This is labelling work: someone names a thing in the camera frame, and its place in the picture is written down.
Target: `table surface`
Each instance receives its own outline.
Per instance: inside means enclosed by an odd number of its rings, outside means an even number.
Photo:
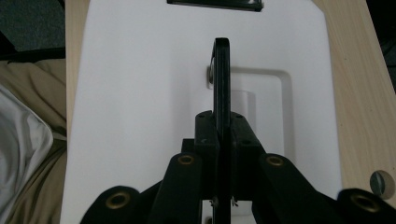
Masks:
[[[396,207],[396,98],[366,2],[314,2],[329,32],[343,186],[371,191],[372,173],[385,172],[387,202]],[[69,132],[89,3],[65,1]]]

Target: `black device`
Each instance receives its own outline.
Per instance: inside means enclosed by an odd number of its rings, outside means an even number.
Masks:
[[[168,4],[262,11],[262,0],[166,0]]]
[[[118,186],[103,192],[81,223],[202,222],[230,224],[231,206],[252,201],[257,223],[396,223],[396,210],[362,189],[337,200],[316,191],[287,158],[266,153],[244,116],[231,112],[230,43],[216,38],[211,57],[214,109],[195,117],[194,139],[184,139],[162,181],[139,193]]]

